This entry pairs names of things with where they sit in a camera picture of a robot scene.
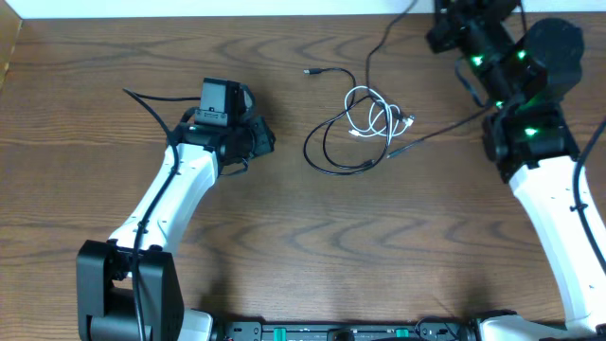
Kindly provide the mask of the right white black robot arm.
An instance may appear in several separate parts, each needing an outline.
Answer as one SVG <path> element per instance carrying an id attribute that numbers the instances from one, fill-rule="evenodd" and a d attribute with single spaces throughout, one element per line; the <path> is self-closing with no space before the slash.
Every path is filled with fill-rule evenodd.
<path id="1" fill-rule="evenodd" d="M 605 336 L 605 225 L 585 175 L 588 151 L 569 130 L 561 101 L 582 76 L 580 27 L 547 17 L 514 39 L 514 1 L 438 1 L 426 39 L 461 52 L 489 97 L 482 124 L 488 159 L 524 208 L 557 282 L 564 321 L 500 312 L 476 319 L 469 340 L 601 340 Z"/>

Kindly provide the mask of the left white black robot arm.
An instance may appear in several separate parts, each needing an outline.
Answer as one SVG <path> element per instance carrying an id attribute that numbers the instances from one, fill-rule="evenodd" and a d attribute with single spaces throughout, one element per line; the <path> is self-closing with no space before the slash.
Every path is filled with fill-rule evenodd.
<path id="1" fill-rule="evenodd" d="M 210 340 L 210 314 L 184 305 L 174 255 L 187 225 L 224 166 L 271 153 L 263 117 L 232 127 L 180 122 L 176 147 L 129 218 L 105 242 L 86 241 L 76 258 L 82 340 Z"/>

